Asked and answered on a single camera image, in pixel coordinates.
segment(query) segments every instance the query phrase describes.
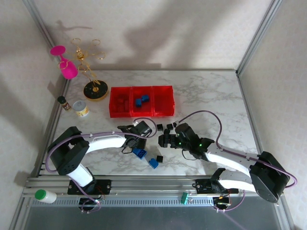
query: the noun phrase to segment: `white marble table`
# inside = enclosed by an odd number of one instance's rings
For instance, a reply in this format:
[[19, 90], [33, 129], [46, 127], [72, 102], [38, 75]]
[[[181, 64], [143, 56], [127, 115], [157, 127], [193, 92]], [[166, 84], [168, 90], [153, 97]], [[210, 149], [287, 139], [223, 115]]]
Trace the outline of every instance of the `white marble table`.
[[[220, 138], [222, 145], [250, 153], [257, 153], [242, 95], [234, 71], [96, 71], [98, 79], [105, 81], [109, 89], [120, 86], [172, 85], [176, 103], [174, 117], [154, 117], [157, 124], [169, 124], [197, 110], [216, 113], [223, 124]], [[86, 100], [83, 88], [88, 79], [79, 75], [70, 83], [67, 101], [72, 105], [84, 100], [90, 110], [86, 117], [78, 117], [73, 111], [62, 110], [55, 133], [57, 138], [71, 126], [83, 133], [117, 130], [119, 125], [130, 125], [133, 118], [110, 118], [109, 98], [99, 102]], [[200, 137], [216, 138], [219, 125], [210, 114], [196, 114], [186, 122]], [[156, 137], [147, 141], [146, 158], [140, 160], [133, 153], [122, 154], [121, 149], [104, 149], [87, 154], [82, 164], [94, 175], [202, 175], [212, 174], [218, 167], [202, 160], [187, 161], [181, 150], [161, 148]], [[148, 160], [156, 155], [164, 157], [156, 169]], [[192, 156], [185, 152], [186, 158]]]

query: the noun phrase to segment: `red container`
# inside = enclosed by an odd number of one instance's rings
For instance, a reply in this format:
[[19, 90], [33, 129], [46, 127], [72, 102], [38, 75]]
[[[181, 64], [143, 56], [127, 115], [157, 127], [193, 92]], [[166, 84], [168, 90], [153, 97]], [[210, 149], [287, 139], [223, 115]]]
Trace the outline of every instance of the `red container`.
[[[136, 107], [135, 100], [143, 95], [149, 96], [149, 102], [143, 102]], [[139, 117], [139, 116], [173, 116], [175, 101], [172, 86], [134, 86], [112, 87], [110, 117]]]

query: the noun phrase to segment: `white bottle with green cap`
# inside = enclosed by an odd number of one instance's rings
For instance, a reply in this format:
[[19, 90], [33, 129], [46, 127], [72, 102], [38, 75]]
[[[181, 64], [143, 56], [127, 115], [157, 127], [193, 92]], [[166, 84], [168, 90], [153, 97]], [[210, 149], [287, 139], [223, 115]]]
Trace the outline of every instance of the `white bottle with green cap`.
[[39, 189], [35, 193], [35, 198], [40, 202], [51, 204], [56, 201], [57, 194], [48, 190]]

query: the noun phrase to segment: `white wall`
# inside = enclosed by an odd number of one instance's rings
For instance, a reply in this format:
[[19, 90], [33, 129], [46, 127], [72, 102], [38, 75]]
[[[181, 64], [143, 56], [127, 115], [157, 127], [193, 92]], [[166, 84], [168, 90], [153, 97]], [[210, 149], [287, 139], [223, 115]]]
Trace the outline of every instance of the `white wall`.
[[64, 78], [21, 0], [1, 1], [0, 21], [0, 229], [6, 230]]
[[57, 45], [102, 41], [96, 69], [239, 65], [271, 0], [33, 0]]
[[307, 1], [284, 0], [241, 77], [263, 148], [298, 178], [285, 190], [307, 229]]

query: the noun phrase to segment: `green connector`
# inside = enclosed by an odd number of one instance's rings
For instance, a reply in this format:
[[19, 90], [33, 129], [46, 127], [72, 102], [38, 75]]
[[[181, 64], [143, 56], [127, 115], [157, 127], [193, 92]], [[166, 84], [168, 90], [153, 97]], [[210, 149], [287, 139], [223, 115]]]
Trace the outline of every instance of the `green connector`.
[[186, 205], [187, 202], [188, 202], [188, 197], [189, 197], [189, 194], [188, 193], [183, 193], [182, 194], [182, 197], [181, 197], [181, 203]]

